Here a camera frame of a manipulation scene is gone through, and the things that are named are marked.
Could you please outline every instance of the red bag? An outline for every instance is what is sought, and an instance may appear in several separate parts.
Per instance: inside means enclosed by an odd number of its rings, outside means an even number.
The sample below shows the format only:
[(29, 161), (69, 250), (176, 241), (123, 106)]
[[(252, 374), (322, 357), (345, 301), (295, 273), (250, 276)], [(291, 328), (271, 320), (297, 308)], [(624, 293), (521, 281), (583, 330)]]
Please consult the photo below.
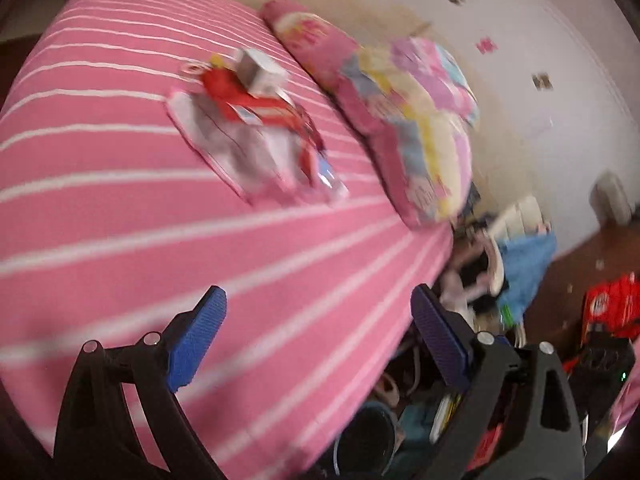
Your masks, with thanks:
[(633, 340), (640, 335), (640, 283), (636, 282), (634, 273), (587, 291), (582, 314), (582, 344), (598, 324), (616, 337)]

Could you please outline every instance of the bucket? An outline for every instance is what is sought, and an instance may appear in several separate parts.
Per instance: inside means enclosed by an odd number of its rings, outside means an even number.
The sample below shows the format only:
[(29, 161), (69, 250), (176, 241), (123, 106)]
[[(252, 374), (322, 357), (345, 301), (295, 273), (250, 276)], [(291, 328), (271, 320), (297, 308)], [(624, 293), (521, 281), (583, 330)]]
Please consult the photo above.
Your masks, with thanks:
[(396, 450), (396, 416), (382, 402), (365, 402), (334, 442), (334, 470), (384, 474)]

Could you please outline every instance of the pink striped bedsheet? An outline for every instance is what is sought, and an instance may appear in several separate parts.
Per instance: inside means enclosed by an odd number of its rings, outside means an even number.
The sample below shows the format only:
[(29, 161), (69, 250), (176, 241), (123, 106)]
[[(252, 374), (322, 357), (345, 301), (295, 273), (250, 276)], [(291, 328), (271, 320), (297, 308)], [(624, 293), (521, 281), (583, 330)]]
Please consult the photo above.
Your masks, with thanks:
[[(190, 84), (180, 66), (240, 46), (289, 70), (347, 201), (251, 208), (174, 128), (163, 100)], [(178, 398), (232, 480), (316, 459), (410, 322), (412, 287), (451, 247), (447, 224), (402, 224), (334, 106), (231, 0), (70, 0), (0, 114), (0, 228), (0, 375), (49, 448), (84, 341), (129, 344), (209, 285), (226, 290), (227, 319)], [(145, 445), (135, 398), (131, 411)]]

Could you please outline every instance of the small white box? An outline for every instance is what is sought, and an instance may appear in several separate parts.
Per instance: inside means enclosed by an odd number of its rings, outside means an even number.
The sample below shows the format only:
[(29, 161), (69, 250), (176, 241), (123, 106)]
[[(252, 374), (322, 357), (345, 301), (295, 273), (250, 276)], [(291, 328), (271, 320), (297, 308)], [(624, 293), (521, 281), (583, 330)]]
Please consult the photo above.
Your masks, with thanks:
[(242, 49), (236, 74), (253, 97), (277, 96), (289, 78), (289, 73), (283, 67), (257, 48)]

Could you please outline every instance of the colorful pillowcase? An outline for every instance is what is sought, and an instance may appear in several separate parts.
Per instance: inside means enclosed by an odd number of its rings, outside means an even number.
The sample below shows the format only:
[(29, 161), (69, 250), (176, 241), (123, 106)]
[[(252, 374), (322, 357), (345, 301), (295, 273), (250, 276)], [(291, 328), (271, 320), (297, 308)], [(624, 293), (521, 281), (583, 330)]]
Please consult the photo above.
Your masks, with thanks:
[(467, 129), (478, 107), (446, 51), (421, 38), (361, 47), (344, 63), (335, 97), (367, 137), (409, 227), (457, 216), (471, 184)]
[(292, 0), (271, 0), (262, 6), (260, 16), (311, 77), (333, 93), (340, 68), (358, 43)]

